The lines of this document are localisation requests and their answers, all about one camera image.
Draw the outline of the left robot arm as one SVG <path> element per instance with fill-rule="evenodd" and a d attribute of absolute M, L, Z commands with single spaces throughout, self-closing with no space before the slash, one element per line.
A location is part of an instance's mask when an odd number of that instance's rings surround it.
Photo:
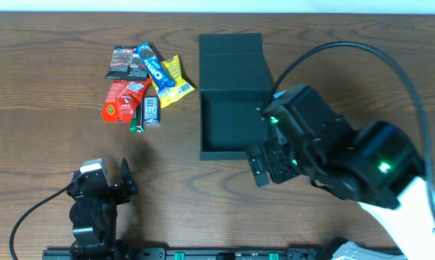
<path fill-rule="evenodd" d="M 103 159 L 86 161 L 73 172 L 66 193 L 73 198 L 69 218 L 75 242 L 69 258 L 78 260 L 134 259 L 135 253 L 116 238 L 117 206 L 139 192 L 126 159 L 121 161 L 121 182 L 110 186 Z"/>

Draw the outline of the blue Oreo packet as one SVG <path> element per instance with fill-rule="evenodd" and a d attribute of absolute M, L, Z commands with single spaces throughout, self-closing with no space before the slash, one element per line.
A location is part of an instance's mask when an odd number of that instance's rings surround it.
<path fill-rule="evenodd" d="M 162 91 L 164 88 L 176 86 L 172 76 L 165 70 L 149 43 L 145 42 L 137 46 L 135 52 L 139 55 L 142 63 L 146 66 L 159 91 Z"/>

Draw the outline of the black snack packet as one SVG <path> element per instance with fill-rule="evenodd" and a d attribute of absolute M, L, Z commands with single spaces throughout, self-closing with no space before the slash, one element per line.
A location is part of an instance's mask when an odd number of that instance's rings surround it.
<path fill-rule="evenodd" d="M 105 78 L 133 82 L 146 81 L 148 71 L 139 55 L 134 52 L 136 49 L 136 46 L 114 46 L 110 66 Z"/>

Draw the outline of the black box with lid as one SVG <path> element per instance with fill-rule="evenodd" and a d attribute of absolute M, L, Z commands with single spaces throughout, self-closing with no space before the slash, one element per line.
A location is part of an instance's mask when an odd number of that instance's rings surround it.
<path fill-rule="evenodd" d="M 271 88 L 262 34 L 199 36 L 201 160 L 245 160 L 271 137 L 258 111 Z"/>

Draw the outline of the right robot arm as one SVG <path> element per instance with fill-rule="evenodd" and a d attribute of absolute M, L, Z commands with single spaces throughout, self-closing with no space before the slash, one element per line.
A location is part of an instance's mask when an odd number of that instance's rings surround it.
<path fill-rule="evenodd" d="M 407 259 L 435 259 L 435 195 L 403 130 L 385 121 L 354 129 L 307 85 L 279 95 L 263 114 L 275 135 L 246 151 L 258 186 L 306 176 L 313 187 L 357 202 Z"/>

